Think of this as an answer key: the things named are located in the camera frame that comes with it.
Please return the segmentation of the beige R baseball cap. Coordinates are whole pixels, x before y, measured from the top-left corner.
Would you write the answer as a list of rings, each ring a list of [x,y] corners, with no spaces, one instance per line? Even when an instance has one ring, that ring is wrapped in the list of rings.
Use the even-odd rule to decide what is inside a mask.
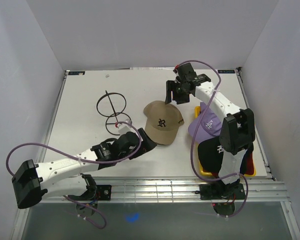
[[[179,109],[171,103],[155,100],[146,105],[143,113],[147,118],[144,130],[149,138],[159,145],[171,145],[184,124]]]

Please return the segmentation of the lavender LA baseball cap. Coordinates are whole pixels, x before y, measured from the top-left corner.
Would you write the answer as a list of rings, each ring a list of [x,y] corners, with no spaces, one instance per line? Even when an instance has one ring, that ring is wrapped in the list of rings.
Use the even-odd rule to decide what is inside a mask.
[[[195,109],[195,113],[198,114],[194,120],[188,126],[188,133],[191,137],[194,137],[195,129],[199,122],[199,117],[204,110],[207,109],[206,114],[202,118],[197,134],[195,136],[195,142],[200,144],[201,142],[218,137],[221,132],[222,123],[215,113],[207,108],[204,102],[200,103],[200,107]]]

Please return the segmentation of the black NY baseball cap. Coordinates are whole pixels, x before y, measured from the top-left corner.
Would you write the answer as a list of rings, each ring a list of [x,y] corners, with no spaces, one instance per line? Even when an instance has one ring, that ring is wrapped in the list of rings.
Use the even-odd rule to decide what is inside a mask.
[[[217,174],[222,166],[224,149],[219,137],[201,142],[197,147],[198,159],[206,172]]]

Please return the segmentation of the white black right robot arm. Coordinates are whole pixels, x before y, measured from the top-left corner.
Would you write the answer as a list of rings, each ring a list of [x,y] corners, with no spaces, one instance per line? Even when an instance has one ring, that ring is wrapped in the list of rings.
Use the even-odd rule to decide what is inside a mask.
[[[213,84],[205,74],[197,74],[192,67],[193,60],[186,60],[173,69],[174,80],[166,82],[165,103],[175,101],[178,105],[188,103],[193,95],[206,104],[207,109],[221,121],[217,136],[223,149],[223,159],[217,178],[207,178],[215,193],[222,199],[232,196],[243,174],[240,168],[244,155],[256,138],[254,113],[250,108],[242,109],[219,92],[219,84]]]

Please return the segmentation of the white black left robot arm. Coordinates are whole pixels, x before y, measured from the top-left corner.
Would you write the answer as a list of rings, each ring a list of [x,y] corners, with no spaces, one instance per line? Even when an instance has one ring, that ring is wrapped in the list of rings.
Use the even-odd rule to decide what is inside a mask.
[[[63,153],[63,159],[42,163],[26,160],[11,179],[17,207],[27,209],[43,199],[63,195],[74,201],[98,199],[101,190],[91,172],[138,158],[156,146],[145,130],[139,128],[119,138],[108,138],[76,155]]]

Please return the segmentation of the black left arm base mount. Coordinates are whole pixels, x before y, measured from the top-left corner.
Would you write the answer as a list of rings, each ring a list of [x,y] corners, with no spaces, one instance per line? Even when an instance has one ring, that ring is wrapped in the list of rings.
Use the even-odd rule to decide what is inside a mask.
[[[109,201],[112,195],[112,185],[101,184],[89,187],[81,195],[73,195],[71,198],[76,201]]]

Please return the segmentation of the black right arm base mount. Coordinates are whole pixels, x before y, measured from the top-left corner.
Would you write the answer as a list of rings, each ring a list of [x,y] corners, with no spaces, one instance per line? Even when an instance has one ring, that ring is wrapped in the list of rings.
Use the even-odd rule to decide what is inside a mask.
[[[221,186],[219,184],[200,184],[195,194],[200,195],[201,200],[222,200],[235,198],[244,200],[246,193],[241,183],[235,186]]]

